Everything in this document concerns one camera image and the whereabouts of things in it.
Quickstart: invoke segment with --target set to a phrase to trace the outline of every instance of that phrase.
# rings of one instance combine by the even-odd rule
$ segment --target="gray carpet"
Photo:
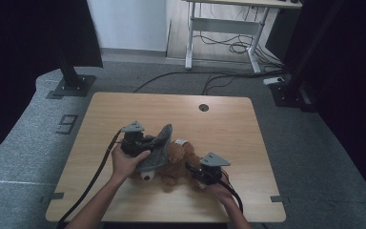
[[[79,73],[97,76],[87,97],[46,99],[62,75],[54,71],[37,79],[37,92],[29,107],[0,146],[0,228],[54,227],[54,223],[45,220],[49,197],[95,92],[131,93],[162,73],[184,72],[183,66],[173,64],[105,62],[104,66],[104,70],[77,68]],[[192,72],[197,71],[222,69],[193,67]],[[201,94],[208,76],[206,73],[165,76],[139,93]],[[262,80],[236,79],[227,87],[210,90],[209,94],[246,96],[254,103],[287,213],[286,221],[265,226],[366,228],[366,183],[347,153],[318,114],[276,107]],[[214,83],[228,81],[221,79]],[[70,135],[55,133],[63,115],[78,115]],[[261,223],[252,226],[264,228]]]

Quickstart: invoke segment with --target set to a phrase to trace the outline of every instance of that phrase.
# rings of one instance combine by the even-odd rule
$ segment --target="hand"
[[[118,143],[112,150],[112,178],[124,181],[129,177],[138,163],[150,155],[150,151],[144,151],[136,157],[126,155]]]
[[[225,170],[222,169],[222,172],[224,173],[222,175],[221,180],[225,182],[226,184],[229,184],[229,176]],[[211,192],[222,204],[225,204],[231,200],[234,200],[232,194],[230,191],[228,191],[224,186],[222,186],[219,183],[211,184],[206,187],[206,189]]]

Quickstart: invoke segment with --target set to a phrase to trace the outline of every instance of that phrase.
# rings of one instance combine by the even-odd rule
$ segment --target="wooden table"
[[[257,63],[257,56],[255,54],[255,49],[257,48],[260,35],[263,32],[263,28],[270,8],[279,8],[279,9],[302,8],[302,4],[299,1],[297,3],[292,3],[290,0],[287,0],[285,2],[278,0],[183,0],[183,1],[192,2],[192,12],[189,22],[189,42],[186,49],[185,68],[187,70],[190,70],[192,68],[192,62],[193,62],[193,32],[212,31],[212,32],[253,35],[254,40],[252,42],[251,47],[248,49],[248,55],[251,60],[254,72],[261,73],[261,70]],[[254,7],[265,8],[265,10],[262,19],[258,22],[220,20],[213,18],[195,17],[194,15],[195,3],[254,6]]]
[[[206,104],[209,111],[199,110]],[[173,139],[188,139],[198,156],[214,152],[229,160],[224,167],[240,195],[248,221],[281,222],[286,218],[275,177],[263,143],[252,102],[246,97],[97,93],[93,96],[46,218],[58,221],[79,199],[112,140],[122,127],[138,120],[144,134],[157,135],[168,123]],[[112,172],[109,158],[102,174],[71,218],[105,184]],[[192,189],[185,179],[172,190],[156,177],[128,179],[118,190],[103,221],[226,222],[219,202],[207,192]]]

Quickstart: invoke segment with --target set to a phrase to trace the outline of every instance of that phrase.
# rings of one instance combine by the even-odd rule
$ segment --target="brown teddy bear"
[[[183,139],[172,141],[167,148],[167,154],[168,163],[156,169],[156,173],[160,175],[163,183],[174,186],[181,177],[184,177],[195,190],[200,191],[204,188],[200,186],[186,168],[186,162],[194,168],[201,168],[200,157],[194,153],[192,143]]]

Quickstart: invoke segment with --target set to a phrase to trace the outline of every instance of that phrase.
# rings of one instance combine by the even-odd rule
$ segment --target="white desk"
[[[252,66],[255,73],[260,73],[260,68],[255,56],[255,49],[263,32],[264,24],[270,8],[280,9],[300,9],[302,4],[298,1],[292,3],[290,0],[286,2],[278,0],[184,0],[192,2],[192,12],[189,23],[189,43],[186,50],[186,65],[185,68],[190,70],[193,61],[193,31],[213,31],[225,33],[237,33],[254,35],[254,41],[251,48],[248,49],[248,55],[251,59]],[[194,16],[195,3],[211,3],[211,4],[225,4],[225,5],[242,5],[255,6],[265,8],[263,18],[259,22],[244,22],[232,20],[220,20],[210,18],[200,18]]]

